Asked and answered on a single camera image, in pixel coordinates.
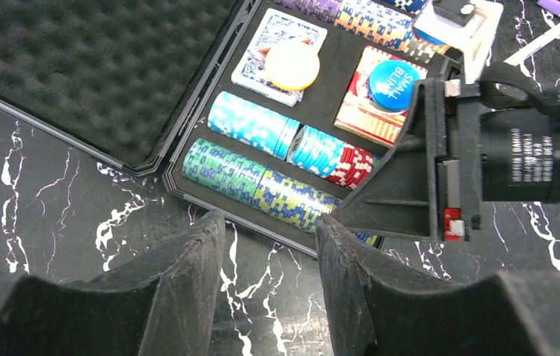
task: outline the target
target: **white stick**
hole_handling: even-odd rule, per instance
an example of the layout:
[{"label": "white stick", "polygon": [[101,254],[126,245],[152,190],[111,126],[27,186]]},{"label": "white stick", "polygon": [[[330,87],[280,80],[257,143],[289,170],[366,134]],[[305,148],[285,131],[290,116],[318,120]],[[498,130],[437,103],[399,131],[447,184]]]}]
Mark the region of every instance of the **white stick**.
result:
[{"label": "white stick", "polygon": [[505,63],[509,65],[519,65],[525,59],[531,57],[535,52],[545,45],[551,43],[554,39],[560,37],[560,22],[555,26],[551,27],[548,31],[544,32],[541,36],[531,41],[523,48],[520,48],[518,52],[515,52],[511,57],[504,60]]}]

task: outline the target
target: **camera lens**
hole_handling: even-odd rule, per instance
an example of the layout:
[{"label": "camera lens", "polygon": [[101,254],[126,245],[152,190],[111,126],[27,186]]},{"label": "camera lens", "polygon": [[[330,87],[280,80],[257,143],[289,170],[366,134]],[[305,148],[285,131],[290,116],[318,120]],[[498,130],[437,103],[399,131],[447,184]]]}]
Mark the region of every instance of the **camera lens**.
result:
[{"label": "camera lens", "polygon": [[536,109],[481,116],[483,200],[560,202],[560,123]]}]

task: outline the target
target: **metal screw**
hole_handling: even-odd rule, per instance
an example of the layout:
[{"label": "metal screw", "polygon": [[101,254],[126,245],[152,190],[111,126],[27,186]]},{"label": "metal screw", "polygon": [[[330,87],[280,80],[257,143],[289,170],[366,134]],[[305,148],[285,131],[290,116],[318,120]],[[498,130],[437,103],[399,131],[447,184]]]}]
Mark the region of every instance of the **metal screw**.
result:
[{"label": "metal screw", "polygon": [[446,98],[451,98],[453,96],[461,96],[461,80],[451,79],[444,83]]},{"label": "metal screw", "polygon": [[465,223],[463,220],[450,220],[450,234],[463,237],[465,236]]},{"label": "metal screw", "polygon": [[464,14],[464,15],[469,15],[469,14],[472,13],[472,11],[474,11],[474,5],[472,5],[472,4],[464,5],[461,8],[461,13]]}]

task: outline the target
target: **light blue poker chip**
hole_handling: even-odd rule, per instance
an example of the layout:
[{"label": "light blue poker chip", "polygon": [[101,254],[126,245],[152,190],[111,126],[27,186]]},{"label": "light blue poker chip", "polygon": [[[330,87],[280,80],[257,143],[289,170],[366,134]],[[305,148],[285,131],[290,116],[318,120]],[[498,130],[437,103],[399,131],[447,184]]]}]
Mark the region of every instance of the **light blue poker chip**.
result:
[{"label": "light blue poker chip", "polygon": [[345,142],[337,139],[336,137],[332,137],[332,138],[333,138],[333,146],[332,146],[333,156],[328,162],[328,166],[324,171],[325,176],[323,178],[329,176],[336,169],[338,163],[340,162],[340,158],[343,156],[343,147],[345,145]]},{"label": "light blue poker chip", "polygon": [[411,105],[413,83],[419,79],[419,72],[409,63],[385,61],[369,75],[369,95],[384,110],[404,111]]},{"label": "light blue poker chip", "polygon": [[314,150],[316,149],[317,142],[318,142],[318,133],[319,131],[311,128],[310,126],[304,127],[304,146],[303,146],[303,169],[314,173],[313,168],[316,170],[316,159],[313,155]]},{"label": "light blue poker chip", "polygon": [[278,149],[277,157],[283,160],[286,160],[286,156],[289,154],[289,149],[293,139],[297,135],[297,130],[300,127],[300,123],[296,120],[290,119],[284,130],[282,131],[282,135],[280,137],[280,141],[278,142]]},{"label": "light blue poker chip", "polygon": [[283,130],[292,121],[225,91],[219,93],[208,113],[208,127],[211,130],[280,159],[286,158],[284,153],[288,150],[284,147],[283,134],[291,134]]}]

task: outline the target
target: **foam lining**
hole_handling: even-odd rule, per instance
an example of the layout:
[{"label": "foam lining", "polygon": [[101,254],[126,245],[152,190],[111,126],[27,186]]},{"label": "foam lining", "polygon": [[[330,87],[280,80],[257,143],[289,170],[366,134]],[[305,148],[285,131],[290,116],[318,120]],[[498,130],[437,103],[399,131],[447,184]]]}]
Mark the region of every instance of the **foam lining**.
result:
[{"label": "foam lining", "polygon": [[[257,12],[254,14],[250,25],[244,32],[242,39],[237,44],[234,55],[230,58],[225,71],[219,79],[217,86],[213,90],[208,100],[208,104],[202,109],[200,118],[208,116],[211,103],[214,102],[214,99],[221,91],[225,90],[229,93],[240,96],[243,99],[255,102],[273,111],[281,113],[282,115],[296,119],[304,125],[310,125],[318,130],[331,134],[332,136],[336,136],[339,139],[347,141],[374,154],[380,156],[384,155],[386,153],[385,147],[362,139],[359,136],[355,136],[352,133],[343,131],[334,126],[334,118],[341,102],[343,101],[343,97],[345,96],[355,68],[358,65],[363,49],[365,46],[372,45],[379,49],[386,50],[384,47],[377,46],[366,39],[347,33],[346,31],[334,27],[332,24],[315,22],[316,25],[326,28],[328,30],[328,34],[319,52],[319,76],[315,80],[314,84],[305,90],[302,102],[298,102],[293,108],[290,108],[289,106],[268,99],[251,90],[231,83],[231,73],[234,71],[240,58],[245,53],[248,43],[251,41],[254,32],[264,16],[264,13],[269,8],[289,13],[308,22],[314,21],[312,18],[306,17],[299,12],[277,6],[269,1],[263,1],[257,9]],[[391,50],[386,51],[406,59],[405,56],[402,56],[399,53]],[[428,69],[429,76],[438,76],[441,72],[443,63],[443,57],[435,56],[433,60],[428,65],[424,65],[424,67]],[[170,171],[172,177],[169,177],[169,180],[175,183],[175,186],[179,191],[190,194],[191,196],[221,208],[224,211],[236,214],[255,225],[287,237],[295,241],[297,244],[315,250],[314,237],[312,235],[182,177],[181,167],[184,161],[183,157],[186,153],[188,153],[188,150],[194,141],[199,138],[215,142],[218,145],[263,163],[270,169],[274,169],[290,177],[298,179],[301,182],[310,184],[317,189],[334,195],[337,198],[345,198],[349,194],[348,190],[284,162],[281,159],[269,156],[268,154],[258,151],[255,148],[251,148],[234,139],[212,131],[205,124],[205,120],[202,120],[202,123],[199,122],[195,125],[195,129],[192,130],[189,138],[180,143],[183,146],[182,153],[179,156],[179,159],[174,162],[174,167]]]},{"label": "foam lining", "polygon": [[237,1],[0,0],[0,99],[141,165]]}]

